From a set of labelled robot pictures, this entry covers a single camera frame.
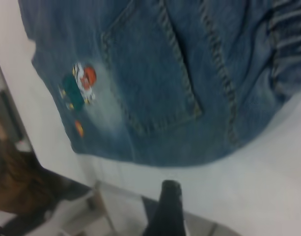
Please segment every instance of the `embroidered patch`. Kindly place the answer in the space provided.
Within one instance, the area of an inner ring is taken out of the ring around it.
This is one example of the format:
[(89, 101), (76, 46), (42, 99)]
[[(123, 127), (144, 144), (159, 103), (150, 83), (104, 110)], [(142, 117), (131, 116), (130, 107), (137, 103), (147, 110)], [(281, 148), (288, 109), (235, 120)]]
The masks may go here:
[(61, 97), (66, 99), (67, 108), (79, 111), (84, 104), (92, 103), (95, 94), (91, 87), (96, 81), (96, 72), (91, 66), (83, 68), (80, 63), (76, 63), (72, 73), (63, 78), (59, 88)]
[(76, 129), (77, 129), (78, 134), (79, 134), (81, 137), (83, 137), (83, 128), (82, 128), (81, 123), (80, 123), (78, 120), (75, 121), (75, 127), (76, 127)]

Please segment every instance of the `brown object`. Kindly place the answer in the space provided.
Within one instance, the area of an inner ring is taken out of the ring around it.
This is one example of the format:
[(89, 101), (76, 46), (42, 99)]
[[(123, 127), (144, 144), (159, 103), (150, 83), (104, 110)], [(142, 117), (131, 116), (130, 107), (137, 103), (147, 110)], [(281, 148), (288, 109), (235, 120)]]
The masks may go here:
[(28, 215), (54, 201), (61, 190), (61, 178), (43, 169), (34, 154), (0, 141), (0, 210)]

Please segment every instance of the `white table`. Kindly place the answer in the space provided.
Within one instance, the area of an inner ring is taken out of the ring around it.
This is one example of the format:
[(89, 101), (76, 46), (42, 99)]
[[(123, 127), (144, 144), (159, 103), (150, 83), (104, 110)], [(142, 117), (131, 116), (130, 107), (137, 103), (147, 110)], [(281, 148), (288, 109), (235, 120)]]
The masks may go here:
[(92, 185), (96, 179), (150, 198), (161, 182), (181, 182), (184, 208), (245, 236), (301, 236), (301, 95), (239, 152), (196, 168), (158, 169), (77, 155), (30, 59), (15, 0), (0, 0), (0, 66), (41, 164)]

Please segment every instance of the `back pocket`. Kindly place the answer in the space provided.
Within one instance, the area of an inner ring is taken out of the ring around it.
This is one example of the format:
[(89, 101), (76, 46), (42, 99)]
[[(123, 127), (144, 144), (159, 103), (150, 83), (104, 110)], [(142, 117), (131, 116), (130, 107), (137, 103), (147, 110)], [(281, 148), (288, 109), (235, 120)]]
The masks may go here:
[(132, 0), (103, 33), (102, 46), (113, 93), (137, 132), (201, 115), (163, 0)]

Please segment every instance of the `jeans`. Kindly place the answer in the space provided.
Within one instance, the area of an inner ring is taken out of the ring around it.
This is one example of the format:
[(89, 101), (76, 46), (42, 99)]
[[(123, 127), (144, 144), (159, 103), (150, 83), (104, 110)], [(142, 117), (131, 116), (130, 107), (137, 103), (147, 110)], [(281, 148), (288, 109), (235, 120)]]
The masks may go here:
[(301, 90), (301, 0), (19, 5), (77, 153), (205, 164), (250, 142)]

